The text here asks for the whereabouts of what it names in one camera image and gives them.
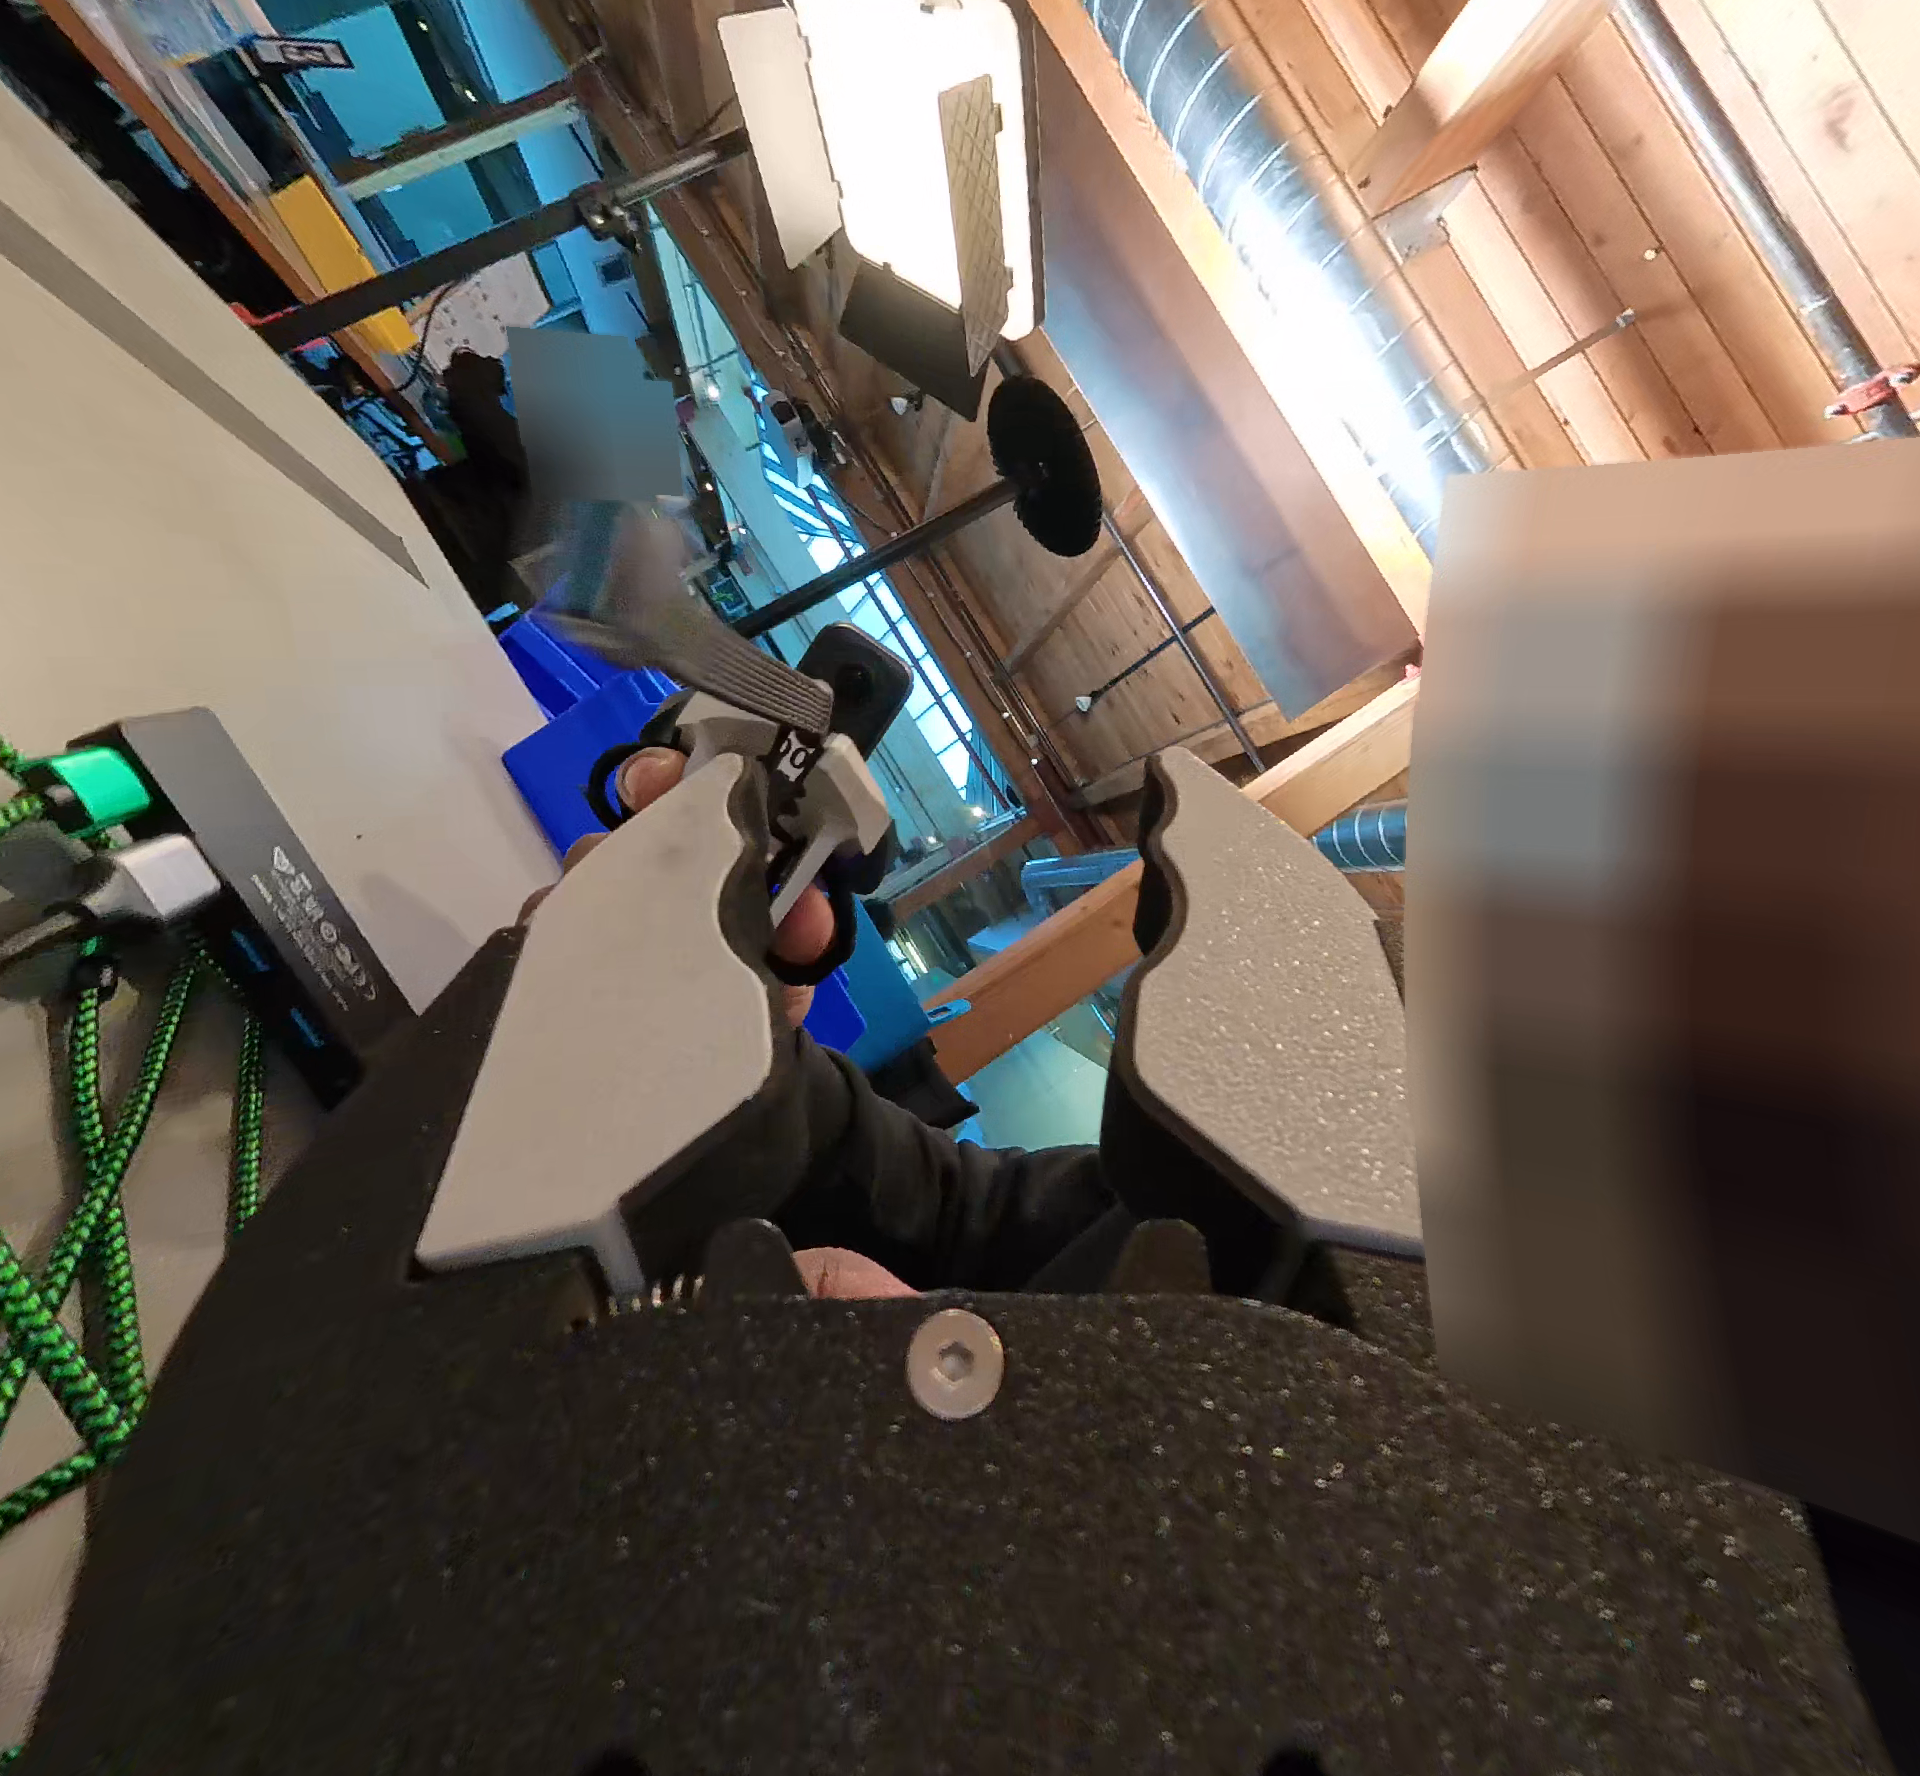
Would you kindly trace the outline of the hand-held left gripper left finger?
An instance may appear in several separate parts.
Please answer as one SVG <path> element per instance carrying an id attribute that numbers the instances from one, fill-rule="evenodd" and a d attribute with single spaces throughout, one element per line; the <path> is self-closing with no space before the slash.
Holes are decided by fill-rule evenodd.
<path id="1" fill-rule="evenodd" d="M 773 1076 L 762 770 L 710 759 L 606 834 L 526 925 L 416 1264 L 586 1254 L 643 1297 L 681 1247 L 638 1237 Z"/>

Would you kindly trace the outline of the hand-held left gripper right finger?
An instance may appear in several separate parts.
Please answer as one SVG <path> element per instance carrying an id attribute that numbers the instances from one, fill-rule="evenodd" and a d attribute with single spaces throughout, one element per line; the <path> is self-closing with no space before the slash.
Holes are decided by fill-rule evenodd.
<path id="1" fill-rule="evenodd" d="M 1212 1279 L 1303 1247 L 1427 1257 L 1402 988 L 1344 876 L 1164 752 L 1132 934 L 1101 1093 L 1116 1205 L 1194 1227 Z"/>

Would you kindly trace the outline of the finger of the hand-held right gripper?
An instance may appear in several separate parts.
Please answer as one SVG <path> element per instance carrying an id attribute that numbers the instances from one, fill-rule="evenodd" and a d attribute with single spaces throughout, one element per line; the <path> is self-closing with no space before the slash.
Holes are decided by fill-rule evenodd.
<path id="1" fill-rule="evenodd" d="M 755 649 L 681 572 L 681 531 L 638 508 L 638 661 L 739 711 L 832 711 L 832 686 Z"/>
<path id="2" fill-rule="evenodd" d="M 805 682 L 796 664 L 755 649 L 694 597 L 657 597 L 624 613 L 579 613 L 579 641 L 626 675 L 670 675 L 694 690 L 824 745 L 824 682 Z"/>

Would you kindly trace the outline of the black USB hub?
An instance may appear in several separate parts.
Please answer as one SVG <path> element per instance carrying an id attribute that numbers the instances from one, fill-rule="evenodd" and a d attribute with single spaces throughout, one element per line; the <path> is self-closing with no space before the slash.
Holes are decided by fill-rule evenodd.
<path id="1" fill-rule="evenodd" d="M 60 786 L 79 834 L 189 838 L 199 854 L 214 893 L 189 911 L 189 934 L 319 1113 L 412 1031 L 412 997 L 212 710 L 79 738 L 41 759 L 41 774 Z"/>

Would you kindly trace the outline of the black braided cable grey plugs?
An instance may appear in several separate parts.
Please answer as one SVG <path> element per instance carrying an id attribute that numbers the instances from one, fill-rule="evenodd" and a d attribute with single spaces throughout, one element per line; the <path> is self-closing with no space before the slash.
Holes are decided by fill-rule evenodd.
<path id="1" fill-rule="evenodd" d="M 100 854 L 82 880 L 0 944 L 0 969 L 51 952 L 113 952 L 192 925 L 220 893 L 220 876 L 192 838 L 140 838 Z"/>

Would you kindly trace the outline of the person's right forearm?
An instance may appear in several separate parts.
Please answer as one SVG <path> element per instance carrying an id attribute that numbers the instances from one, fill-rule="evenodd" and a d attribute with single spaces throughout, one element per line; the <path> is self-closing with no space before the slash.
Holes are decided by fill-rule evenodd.
<path id="1" fill-rule="evenodd" d="M 1078 1286 L 1132 1234 L 1094 1144 L 974 1144 L 881 1096 L 796 1031 L 805 1152 L 773 1205 L 796 1254 L 849 1254 L 902 1286 Z"/>

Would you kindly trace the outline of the grey desk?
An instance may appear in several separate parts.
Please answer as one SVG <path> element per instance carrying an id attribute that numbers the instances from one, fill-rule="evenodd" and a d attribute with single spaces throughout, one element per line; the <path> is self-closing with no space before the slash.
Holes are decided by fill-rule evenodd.
<path id="1" fill-rule="evenodd" d="M 548 880 L 539 727 L 388 472 L 6 88 L 0 727 L 212 710 L 412 1009 Z M 127 1176 L 147 1370 L 233 1237 L 235 997 L 199 988 Z M 6 1247 L 79 1205 L 60 1031 L 6 988 Z M 6 1532 L 6 1744 L 60 1641 L 79 1493 Z"/>

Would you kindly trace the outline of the person's right hand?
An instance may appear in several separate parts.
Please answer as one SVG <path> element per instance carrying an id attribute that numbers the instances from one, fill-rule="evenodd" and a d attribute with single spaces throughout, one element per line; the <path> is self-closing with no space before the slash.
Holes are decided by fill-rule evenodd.
<path id="1" fill-rule="evenodd" d="M 681 786 L 681 759 L 677 752 L 638 752 L 624 770 L 617 770 L 617 807 L 624 814 L 650 814 L 657 799 L 670 799 Z M 568 848 L 556 876 L 570 876 L 606 834 L 586 834 Z M 773 960 L 783 967 L 819 967 L 835 934 L 835 915 L 832 915 L 832 893 L 810 880 L 789 915 L 773 925 Z M 819 988 L 783 988 L 783 1013 L 789 1031 L 805 1031 Z"/>

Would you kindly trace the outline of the black round disc on rod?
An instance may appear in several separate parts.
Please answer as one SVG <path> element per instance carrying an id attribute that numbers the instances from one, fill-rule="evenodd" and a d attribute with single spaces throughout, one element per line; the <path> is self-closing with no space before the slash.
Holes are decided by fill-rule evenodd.
<path id="1" fill-rule="evenodd" d="M 988 443 L 988 472 L 1001 481 L 963 499 L 940 518 L 906 523 L 902 538 L 883 538 L 868 560 L 843 560 L 789 597 L 773 597 L 766 608 L 739 613 L 736 640 L 766 640 L 824 600 L 835 600 L 843 586 L 868 586 L 906 560 L 929 560 L 937 546 L 952 546 L 956 531 L 1009 508 L 1016 531 L 1056 550 L 1056 560 L 1085 560 L 1101 531 L 1101 481 L 1094 481 L 1094 453 L 1071 410 L 1071 396 L 1029 369 L 1001 381 L 988 409 L 981 409 L 981 443 Z"/>

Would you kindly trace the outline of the black metal pole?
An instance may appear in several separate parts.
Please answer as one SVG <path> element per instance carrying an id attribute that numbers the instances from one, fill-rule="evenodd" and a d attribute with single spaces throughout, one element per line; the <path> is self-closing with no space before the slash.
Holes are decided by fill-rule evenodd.
<path id="1" fill-rule="evenodd" d="M 719 133 L 719 141 L 696 141 L 696 146 L 681 146 L 681 155 L 643 165 L 643 174 L 586 181 L 586 186 L 570 186 L 570 198 L 556 198 L 556 205 L 542 205 L 542 213 L 532 213 L 532 215 L 512 215 L 512 227 L 498 227 L 498 229 L 480 229 L 480 236 L 461 236 L 461 246 L 423 254 L 423 257 L 388 267 L 388 273 L 370 273 L 370 281 L 356 281 L 356 285 L 341 285 L 341 291 L 279 308 L 279 313 L 257 323 L 257 337 L 264 337 L 273 348 L 328 345 L 328 337 L 341 337 L 341 330 L 356 330 L 356 323 L 370 323 L 370 313 L 388 313 L 388 308 L 405 308 L 405 303 L 416 303 L 416 291 L 461 285 L 461 281 L 489 273 L 498 257 L 556 246 L 568 229 L 596 229 L 596 236 L 617 236 L 617 246 L 624 246 L 624 236 L 638 236 L 643 205 L 657 205 L 657 198 L 670 198 L 670 186 L 681 186 L 681 181 L 719 174 L 719 165 L 739 161 L 745 146 L 755 146 L 755 141 L 736 123 L 736 133 Z"/>

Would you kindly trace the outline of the metal ceiling pipe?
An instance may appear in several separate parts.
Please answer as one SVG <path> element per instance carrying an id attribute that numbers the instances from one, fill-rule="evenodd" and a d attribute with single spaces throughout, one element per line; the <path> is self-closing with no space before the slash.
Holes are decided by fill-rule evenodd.
<path id="1" fill-rule="evenodd" d="M 1658 0 L 1615 0 L 1615 24 L 1623 27 L 1642 70 L 1658 83 L 1677 123 L 1687 133 L 1687 155 L 1710 165 L 1719 198 L 1731 205 L 1746 246 L 1757 254 L 1763 281 L 1793 308 L 1802 337 L 1813 345 L 1827 369 L 1827 422 L 1854 422 L 1879 443 L 1914 443 L 1914 410 L 1900 396 L 1900 369 L 1879 369 L 1861 330 L 1836 303 L 1836 281 L 1813 267 L 1809 236 L 1771 205 L 1757 161 L 1746 155 L 1731 115 L 1706 83 L 1698 58 L 1681 46 Z"/>

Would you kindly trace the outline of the silver ventilation duct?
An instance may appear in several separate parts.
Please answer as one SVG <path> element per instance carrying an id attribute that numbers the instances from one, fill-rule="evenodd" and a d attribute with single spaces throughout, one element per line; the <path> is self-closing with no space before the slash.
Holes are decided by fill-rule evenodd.
<path id="1" fill-rule="evenodd" d="M 1309 848 L 1337 865 L 1337 876 L 1402 876 L 1411 861 L 1411 807 L 1355 807 L 1334 825 L 1309 834 Z"/>
<path id="2" fill-rule="evenodd" d="M 1253 285 L 1266 348 L 1355 451 L 1402 538 L 1431 560 L 1442 487 L 1492 472 L 1490 422 L 1431 308 L 1362 215 L 1328 133 L 1236 0 L 1078 0 L 1148 123 Z"/>

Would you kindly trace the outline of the wooden post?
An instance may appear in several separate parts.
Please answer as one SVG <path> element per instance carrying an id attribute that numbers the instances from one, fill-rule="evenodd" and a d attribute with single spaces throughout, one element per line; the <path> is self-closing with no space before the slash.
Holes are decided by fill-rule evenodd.
<path id="1" fill-rule="evenodd" d="M 1402 675 L 1388 690 L 1288 752 L 1274 770 L 1248 774 L 1244 799 L 1287 817 L 1288 834 L 1328 834 L 1362 799 L 1388 790 L 1411 770 L 1411 711 L 1420 711 L 1420 675 Z M 972 1087 L 981 1066 L 1058 1018 L 1078 997 L 1091 997 L 1101 980 L 1116 980 L 1135 952 L 1135 865 L 1094 880 L 1058 915 L 1034 925 L 1009 952 L 988 952 L 974 969 L 963 969 L 937 1009 L 963 1009 L 940 1018 L 937 1066 L 952 1087 Z"/>

